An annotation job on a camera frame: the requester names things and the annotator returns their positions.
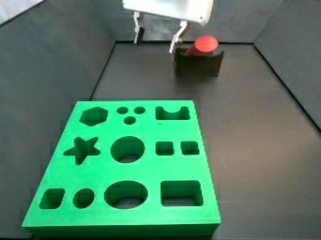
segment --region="green foam block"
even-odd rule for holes
[[[22,227],[55,238],[192,236],[219,223],[192,102],[77,102]]]

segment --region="red cylinder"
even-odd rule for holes
[[[208,56],[218,47],[218,41],[212,36],[199,37],[186,51],[187,56]]]

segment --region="square hole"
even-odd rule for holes
[[[44,193],[39,207],[41,209],[56,209],[63,202],[65,190],[61,188],[48,189]]]
[[[196,142],[180,142],[180,147],[183,155],[199,155]]]
[[[170,156],[174,154],[172,142],[156,142],[155,154],[159,156]]]
[[[202,206],[203,196],[198,181],[164,181],[160,184],[163,206]]]

